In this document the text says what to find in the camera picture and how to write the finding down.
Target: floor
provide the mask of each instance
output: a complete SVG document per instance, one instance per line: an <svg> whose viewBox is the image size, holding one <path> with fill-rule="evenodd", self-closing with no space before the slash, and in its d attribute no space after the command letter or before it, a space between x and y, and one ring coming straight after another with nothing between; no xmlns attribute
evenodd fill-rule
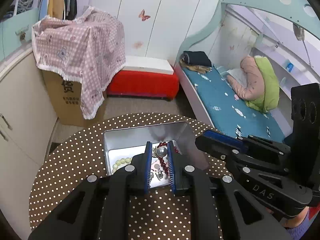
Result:
<svg viewBox="0 0 320 240"><path fill-rule="evenodd" d="M138 97L108 97L104 119L122 114L155 112L180 114L190 118L196 118L189 101L180 87L176 98L172 101L158 98L138 98ZM69 136L81 130L82 127L63 125L58 123L55 134L53 135L50 152L52 152L59 143L64 142Z"/></svg>

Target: cardboard box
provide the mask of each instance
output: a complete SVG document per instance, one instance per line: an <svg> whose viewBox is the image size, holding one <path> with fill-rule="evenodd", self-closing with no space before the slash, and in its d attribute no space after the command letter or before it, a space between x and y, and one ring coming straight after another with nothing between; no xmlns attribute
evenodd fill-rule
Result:
<svg viewBox="0 0 320 240"><path fill-rule="evenodd" d="M83 118L80 109L81 84L65 81L60 75L51 71L43 70L42 73L51 104L59 117L60 123L87 127L103 119L106 101L99 107L94 119L86 120Z"/></svg>

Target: blue bed sheet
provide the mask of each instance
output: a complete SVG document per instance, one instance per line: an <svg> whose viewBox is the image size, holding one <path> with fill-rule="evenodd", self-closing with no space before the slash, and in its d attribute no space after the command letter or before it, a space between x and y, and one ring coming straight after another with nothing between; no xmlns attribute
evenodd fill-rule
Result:
<svg viewBox="0 0 320 240"><path fill-rule="evenodd" d="M282 142L284 135L271 114L262 114L247 107L242 99L237 100L233 89L214 67L206 74L186 68L183 71L196 87L216 129L231 137L251 134Z"/></svg>

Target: silver ball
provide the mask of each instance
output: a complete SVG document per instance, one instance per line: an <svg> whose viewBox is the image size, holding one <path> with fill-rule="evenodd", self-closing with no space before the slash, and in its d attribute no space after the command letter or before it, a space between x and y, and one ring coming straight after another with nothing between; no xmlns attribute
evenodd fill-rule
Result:
<svg viewBox="0 0 320 240"><path fill-rule="evenodd" d="M157 148L157 155L159 157L165 157L167 155L167 148L160 146L159 148Z"/></svg>

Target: round table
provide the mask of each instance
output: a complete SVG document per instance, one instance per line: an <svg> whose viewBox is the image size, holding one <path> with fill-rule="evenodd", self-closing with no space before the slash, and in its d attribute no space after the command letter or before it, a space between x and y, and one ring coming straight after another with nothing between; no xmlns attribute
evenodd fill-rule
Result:
<svg viewBox="0 0 320 240"><path fill-rule="evenodd" d="M103 132L185 121L199 136L210 127L197 120L164 113L137 113L106 119L85 128L49 154L35 178L29 198L30 227L33 230L87 176L106 176ZM230 175L221 160L205 154L209 162L206 173L214 177ZM129 239L189 240L190 198L175 197L169 186L153 188L143 197L131 196Z"/></svg>

